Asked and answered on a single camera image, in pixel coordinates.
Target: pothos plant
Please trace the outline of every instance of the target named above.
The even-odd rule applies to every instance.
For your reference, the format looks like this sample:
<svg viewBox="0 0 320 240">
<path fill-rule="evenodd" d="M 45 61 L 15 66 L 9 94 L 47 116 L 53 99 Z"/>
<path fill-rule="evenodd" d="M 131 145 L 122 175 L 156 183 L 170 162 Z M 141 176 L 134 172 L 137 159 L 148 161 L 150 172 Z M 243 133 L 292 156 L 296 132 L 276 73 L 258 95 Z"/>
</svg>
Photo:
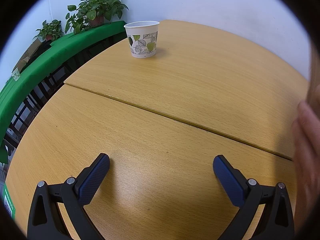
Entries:
<svg viewBox="0 0 320 240">
<path fill-rule="evenodd" d="M 36 31 L 40 31 L 38 35 L 35 37 L 41 37 L 43 40 L 48 38 L 48 36 L 51 35 L 50 39 L 52 41 L 56 40 L 57 38 L 61 37 L 63 35 L 63 32 L 61 30 L 61 21 L 53 20 L 50 23 L 47 23 L 47 20 L 45 20 L 42 23 L 42 28 L 37 29 Z"/>
<path fill-rule="evenodd" d="M 81 0 L 78 8 L 75 5 L 68 5 L 68 11 L 77 11 L 73 15 L 67 13 L 66 15 L 66 28 L 65 33 L 73 28 L 73 33 L 77 34 L 83 29 L 90 28 L 90 20 L 94 20 L 96 17 L 105 17 L 108 21 L 115 14 L 118 18 L 122 17 L 122 10 L 128 7 L 121 3 L 120 0 Z"/>
</svg>

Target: plant pot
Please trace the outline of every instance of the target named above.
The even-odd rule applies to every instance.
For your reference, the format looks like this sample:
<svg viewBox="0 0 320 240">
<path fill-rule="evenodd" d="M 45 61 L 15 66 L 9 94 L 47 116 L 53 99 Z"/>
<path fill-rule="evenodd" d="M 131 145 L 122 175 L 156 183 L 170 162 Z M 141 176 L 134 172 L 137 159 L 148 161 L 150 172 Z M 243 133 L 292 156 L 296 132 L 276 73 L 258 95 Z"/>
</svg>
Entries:
<svg viewBox="0 0 320 240">
<path fill-rule="evenodd" d="M 104 24 L 104 17 L 103 17 L 103 15 L 96 16 L 94 20 L 89 19 L 89 23 L 90 23 L 91 28 L 100 26 L 100 25 Z"/>
<path fill-rule="evenodd" d="M 48 35 L 45 37 L 45 40 L 46 40 L 46 41 L 53 40 L 53 35 L 52 35 L 52 34 L 48 34 Z"/>
</svg>

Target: green table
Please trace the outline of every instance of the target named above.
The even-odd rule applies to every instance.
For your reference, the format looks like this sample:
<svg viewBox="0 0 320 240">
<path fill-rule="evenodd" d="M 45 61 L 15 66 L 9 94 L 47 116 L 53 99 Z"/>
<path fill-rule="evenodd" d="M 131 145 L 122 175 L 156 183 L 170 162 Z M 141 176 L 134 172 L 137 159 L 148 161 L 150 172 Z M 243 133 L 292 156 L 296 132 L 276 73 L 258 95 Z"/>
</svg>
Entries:
<svg viewBox="0 0 320 240">
<path fill-rule="evenodd" d="M 98 41 L 125 32 L 125 22 L 104 24 L 74 35 L 70 33 L 51 43 L 51 48 L 41 54 L 22 73 L 17 81 L 11 77 L 0 92 L 0 145 L 10 122 L 27 95 L 48 74 L 66 60 Z M 8 156 L 0 150 L 0 162 L 7 163 Z"/>
</svg>

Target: qr code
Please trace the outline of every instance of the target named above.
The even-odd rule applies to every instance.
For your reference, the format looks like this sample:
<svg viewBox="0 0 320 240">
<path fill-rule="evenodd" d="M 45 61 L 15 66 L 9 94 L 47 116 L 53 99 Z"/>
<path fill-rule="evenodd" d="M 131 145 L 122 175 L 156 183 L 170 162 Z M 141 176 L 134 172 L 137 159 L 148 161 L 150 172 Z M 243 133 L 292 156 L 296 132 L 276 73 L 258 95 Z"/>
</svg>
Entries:
<svg viewBox="0 0 320 240">
<path fill-rule="evenodd" d="M 8 203 L 8 200 L 7 200 L 7 196 L 4 196 L 4 206 L 5 206 L 5 209 L 8 211 L 10 217 L 12 217 L 12 211 L 11 211 L 11 208 L 9 206 L 9 203 Z"/>
</svg>

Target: blue gripper pad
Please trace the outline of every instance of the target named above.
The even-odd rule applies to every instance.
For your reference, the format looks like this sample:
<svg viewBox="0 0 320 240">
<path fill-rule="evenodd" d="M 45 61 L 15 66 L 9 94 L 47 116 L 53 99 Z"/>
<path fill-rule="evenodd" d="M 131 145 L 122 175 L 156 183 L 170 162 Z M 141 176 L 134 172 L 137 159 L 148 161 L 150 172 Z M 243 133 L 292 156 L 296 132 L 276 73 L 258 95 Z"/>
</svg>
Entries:
<svg viewBox="0 0 320 240">
<path fill-rule="evenodd" d="M 242 207 L 244 205 L 244 190 L 219 156 L 213 160 L 213 171 L 232 204 L 236 207 Z"/>
<path fill-rule="evenodd" d="M 104 155 L 88 174 L 79 187 L 78 203 L 83 206 L 90 203 L 110 167 L 108 155 Z"/>
</svg>

